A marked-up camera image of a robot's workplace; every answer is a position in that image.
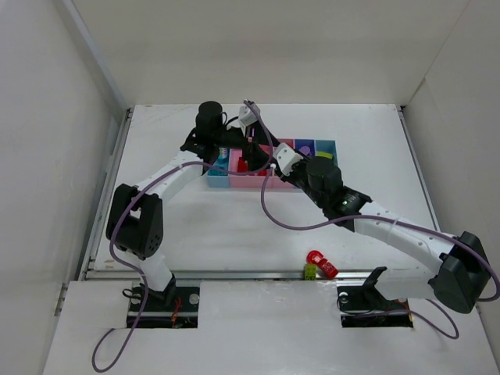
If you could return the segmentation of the teal frog printed lego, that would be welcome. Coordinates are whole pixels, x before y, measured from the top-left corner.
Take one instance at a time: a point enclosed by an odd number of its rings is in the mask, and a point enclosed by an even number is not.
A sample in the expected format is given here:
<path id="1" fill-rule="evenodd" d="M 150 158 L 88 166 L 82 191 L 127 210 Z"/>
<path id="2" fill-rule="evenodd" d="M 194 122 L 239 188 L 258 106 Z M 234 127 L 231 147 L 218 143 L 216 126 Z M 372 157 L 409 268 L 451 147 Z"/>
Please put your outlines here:
<path id="1" fill-rule="evenodd" d="M 230 150 L 228 148 L 220 148 L 218 160 L 224 163 L 226 160 L 228 160 L 229 154 Z"/>

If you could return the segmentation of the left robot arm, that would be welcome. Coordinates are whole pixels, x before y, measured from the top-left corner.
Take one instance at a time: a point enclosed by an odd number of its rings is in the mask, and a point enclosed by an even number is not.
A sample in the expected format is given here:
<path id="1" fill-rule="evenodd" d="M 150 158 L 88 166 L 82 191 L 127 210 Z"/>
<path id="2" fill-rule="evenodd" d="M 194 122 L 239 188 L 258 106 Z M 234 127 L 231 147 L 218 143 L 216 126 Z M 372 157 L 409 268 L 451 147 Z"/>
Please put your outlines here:
<path id="1" fill-rule="evenodd" d="M 239 148 L 257 158 L 253 173 L 263 170 L 270 157 L 249 137 L 253 128 L 261 131 L 268 145 L 273 143 L 263 124 L 259 107 L 246 101 L 240 108 L 237 127 L 223 121 L 218 102 L 198 107 L 195 127 L 179 152 L 162 169 L 135 185 L 121 184 L 112 196 L 105 229 L 110 250 L 126 252 L 122 264 L 139 272 L 147 288 L 163 293 L 173 281 L 166 257 L 159 247 L 163 241 L 163 213 L 166 203 L 187 184 L 214 167 L 221 148 Z"/>

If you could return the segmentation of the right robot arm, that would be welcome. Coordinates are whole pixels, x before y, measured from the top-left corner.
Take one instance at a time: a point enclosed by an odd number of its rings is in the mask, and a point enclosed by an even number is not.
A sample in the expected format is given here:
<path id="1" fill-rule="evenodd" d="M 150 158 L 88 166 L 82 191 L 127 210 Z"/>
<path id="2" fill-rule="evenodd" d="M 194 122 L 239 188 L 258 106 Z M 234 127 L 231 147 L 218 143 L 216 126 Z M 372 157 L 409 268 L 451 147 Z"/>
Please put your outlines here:
<path id="1" fill-rule="evenodd" d="M 470 313 L 488 282 L 499 282 L 477 236 L 456 237 L 403 220 L 370 196 L 344 185 L 330 159 L 278 156 L 277 175 L 302 190 L 328 223 L 364 235 L 408 255 L 419 266 L 396 270 L 378 266 L 355 291 L 365 298 L 439 301 L 458 313 Z"/>

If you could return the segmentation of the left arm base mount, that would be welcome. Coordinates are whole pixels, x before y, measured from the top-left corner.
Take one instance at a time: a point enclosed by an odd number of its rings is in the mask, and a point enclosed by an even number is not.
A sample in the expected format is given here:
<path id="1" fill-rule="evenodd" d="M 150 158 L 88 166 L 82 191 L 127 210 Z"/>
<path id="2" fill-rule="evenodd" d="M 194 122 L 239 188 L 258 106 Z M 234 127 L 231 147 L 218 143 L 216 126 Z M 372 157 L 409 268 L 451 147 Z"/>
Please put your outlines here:
<path id="1" fill-rule="evenodd" d="M 144 285 L 133 283 L 122 290 L 128 299 L 127 328 L 132 328 L 139 317 L 136 328 L 144 329 L 195 329 L 198 327 L 200 285 L 180 283 L 170 289 L 166 299 L 149 290 L 145 308 L 139 314 L 145 295 Z"/>

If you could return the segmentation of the lime lego brick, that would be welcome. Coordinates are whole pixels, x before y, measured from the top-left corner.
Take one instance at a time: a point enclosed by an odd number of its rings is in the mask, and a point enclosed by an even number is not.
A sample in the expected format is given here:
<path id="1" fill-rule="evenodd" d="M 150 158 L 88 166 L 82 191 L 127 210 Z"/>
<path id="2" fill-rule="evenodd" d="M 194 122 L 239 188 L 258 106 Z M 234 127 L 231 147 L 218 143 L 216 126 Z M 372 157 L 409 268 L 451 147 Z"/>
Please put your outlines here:
<path id="1" fill-rule="evenodd" d="M 316 280 L 317 267 L 315 264 L 307 263 L 304 267 L 304 280 L 314 281 Z"/>
<path id="2" fill-rule="evenodd" d="M 327 158 L 327 159 L 334 159 L 334 156 L 333 154 L 329 153 L 329 152 L 317 152 L 316 154 L 317 156 L 320 156 L 320 157 L 324 157 L 324 158 Z"/>

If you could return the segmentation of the purple paw lego piece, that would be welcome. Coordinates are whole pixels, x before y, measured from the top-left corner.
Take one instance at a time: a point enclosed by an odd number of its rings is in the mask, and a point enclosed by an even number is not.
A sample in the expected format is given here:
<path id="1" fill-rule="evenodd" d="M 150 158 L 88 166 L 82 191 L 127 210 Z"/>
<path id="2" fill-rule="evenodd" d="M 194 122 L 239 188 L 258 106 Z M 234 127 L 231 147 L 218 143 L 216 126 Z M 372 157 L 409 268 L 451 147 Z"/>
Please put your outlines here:
<path id="1" fill-rule="evenodd" d="M 303 154 L 303 155 L 311 155 L 312 154 L 312 150 L 309 146 L 302 146 L 299 151 Z"/>

